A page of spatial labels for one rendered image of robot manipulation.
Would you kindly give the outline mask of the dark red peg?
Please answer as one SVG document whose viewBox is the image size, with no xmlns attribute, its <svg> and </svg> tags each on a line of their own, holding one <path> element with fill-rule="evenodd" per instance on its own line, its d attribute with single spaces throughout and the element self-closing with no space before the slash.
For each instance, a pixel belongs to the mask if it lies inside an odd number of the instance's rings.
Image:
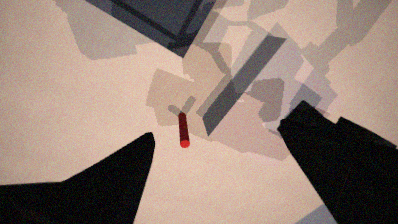
<svg viewBox="0 0 398 224">
<path fill-rule="evenodd" d="M 187 148 L 190 145 L 190 140 L 189 140 L 186 114 L 183 112 L 179 113 L 178 119 L 179 119 L 180 146 L 182 148 Z"/>
</svg>

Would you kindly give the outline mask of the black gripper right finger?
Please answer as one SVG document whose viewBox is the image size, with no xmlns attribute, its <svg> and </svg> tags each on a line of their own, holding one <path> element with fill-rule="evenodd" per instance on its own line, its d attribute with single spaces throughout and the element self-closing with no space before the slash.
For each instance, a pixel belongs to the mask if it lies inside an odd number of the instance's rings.
<svg viewBox="0 0 398 224">
<path fill-rule="evenodd" d="M 337 224 L 398 224 L 398 149 L 290 119 L 279 133 Z"/>
</svg>

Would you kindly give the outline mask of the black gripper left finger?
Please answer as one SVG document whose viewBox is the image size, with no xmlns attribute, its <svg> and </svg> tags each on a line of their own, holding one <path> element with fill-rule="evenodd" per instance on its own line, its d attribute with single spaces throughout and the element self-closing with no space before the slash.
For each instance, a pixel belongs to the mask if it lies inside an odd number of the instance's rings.
<svg viewBox="0 0 398 224">
<path fill-rule="evenodd" d="M 0 185 L 0 224 L 133 224 L 154 149 L 147 132 L 64 181 Z"/>
</svg>

